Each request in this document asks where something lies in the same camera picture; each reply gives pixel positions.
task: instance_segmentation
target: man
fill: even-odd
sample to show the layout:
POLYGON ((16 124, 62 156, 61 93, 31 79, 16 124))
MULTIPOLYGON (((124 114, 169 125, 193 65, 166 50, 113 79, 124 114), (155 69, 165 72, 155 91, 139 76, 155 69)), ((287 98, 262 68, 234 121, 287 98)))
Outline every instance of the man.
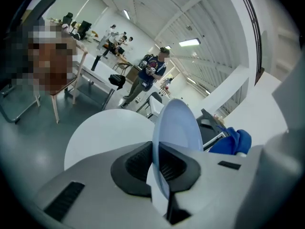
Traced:
POLYGON ((106 55, 108 54, 109 51, 112 51, 113 49, 115 49, 118 46, 118 41, 119 41, 119 37, 118 37, 118 33, 112 34, 112 37, 110 37, 108 39, 108 48, 107 50, 103 53, 103 57, 105 59, 108 59, 108 57, 106 57, 106 55))
POLYGON ((113 35, 113 31, 116 28, 116 25, 112 25, 105 33, 104 37, 101 39, 101 42, 97 46, 97 50, 103 48, 103 45, 109 40, 109 38, 113 35))
POLYGON ((148 59, 146 68, 139 72, 138 77, 133 82, 129 95, 123 97, 126 101, 121 105, 121 108, 126 108, 137 95, 151 87, 153 82, 162 78, 166 70, 165 58, 168 58, 169 55, 168 49, 161 48, 158 56, 148 59))
MULTIPOLYGON (((129 39, 128 39, 128 42, 131 42, 133 41, 133 37, 131 36, 129 39)), ((125 46, 128 46, 128 47, 123 47, 124 49, 124 56, 130 54, 130 51, 132 50, 132 47, 130 46, 130 43, 126 43, 126 42, 123 42, 122 44, 124 44, 125 46)))

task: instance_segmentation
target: black bag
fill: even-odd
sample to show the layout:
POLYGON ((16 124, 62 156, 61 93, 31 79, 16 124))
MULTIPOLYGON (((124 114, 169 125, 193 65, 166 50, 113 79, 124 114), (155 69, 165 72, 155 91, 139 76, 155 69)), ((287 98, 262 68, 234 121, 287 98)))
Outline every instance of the black bag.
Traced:
POLYGON ((112 74, 112 75, 110 75, 108 80, 110 81, 110 83, 112 85, 118 86, 117 90, 120 90, 121 88, 123 88, 123 85, 125 84, 126 78, 123 75, 112 74))

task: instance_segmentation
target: shoe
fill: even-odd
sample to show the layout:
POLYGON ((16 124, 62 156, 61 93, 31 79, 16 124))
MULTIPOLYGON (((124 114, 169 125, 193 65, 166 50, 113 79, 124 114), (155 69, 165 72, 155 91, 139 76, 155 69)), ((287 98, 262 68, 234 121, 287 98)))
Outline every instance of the shoe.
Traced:
POLYGON ((123 104, 121 104, 121 106, 120 106, 120 107, 121 107, 122 109, 124 109, 124 108, 126 108, 127 106, 128 106, 128 104, 127 104, 127 103, 123 103, 123 104))

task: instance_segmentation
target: floor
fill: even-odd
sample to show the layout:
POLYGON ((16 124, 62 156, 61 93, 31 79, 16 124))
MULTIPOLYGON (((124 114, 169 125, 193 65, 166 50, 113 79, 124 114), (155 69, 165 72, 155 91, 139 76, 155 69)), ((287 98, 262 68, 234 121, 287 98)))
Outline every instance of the floor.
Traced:
MULTIPOLYGON (((98 53, 94 44, 86 43, 91 54, 98 53)), ((108 65, 114 65, 115 56, 109 54, 108 65)), ((127 95, 131 84, 127 83, 116 91, 106 106, 119 108, 122 97, 127 95)), ((17 116, 34 101, 33 92, 26 86, 17 86, 0 104, 9 117, 17 116)), ((56 124, 51 98, 41 93, 41 106, 33 105, 20 121, 7 123, 0 115, 0 165, 16 195, 31 199, 49 180, 63 171, 64 155, 70 137, 77 127, 90 116, 101 110, 101 105, 80 93, 76 105, 72 98, 61 93, 57 97, 60 117, 56 124)), ((135 111, 135 102, 128 109, 135 111)), ((145 109, 140 112, 147 115, 145 109)))

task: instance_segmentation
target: fluorescent light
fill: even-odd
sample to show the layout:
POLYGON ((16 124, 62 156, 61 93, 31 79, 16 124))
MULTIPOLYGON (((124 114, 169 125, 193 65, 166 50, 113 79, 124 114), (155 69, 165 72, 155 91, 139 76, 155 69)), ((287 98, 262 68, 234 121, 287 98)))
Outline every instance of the fluorescent light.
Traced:
POLYGON ((126 15, 127 19, 129 19, 129 20, 130 20, 130 17, 129 17, 128 12, 127 12, 126 10, 124 10, 124 13, 125 13, 125 15, 126 15))
POLYGON ((193 45, 199 45, 201 42, 199 41, 198 38, 187 40, 180 42, 180 46, 185 47, 185 46, 193 46, 193 45))
POLYGON ((187 79, 188 79, 190 82, 196 84, 196 81, 193 81, 190 77, 187 77, 187 79))

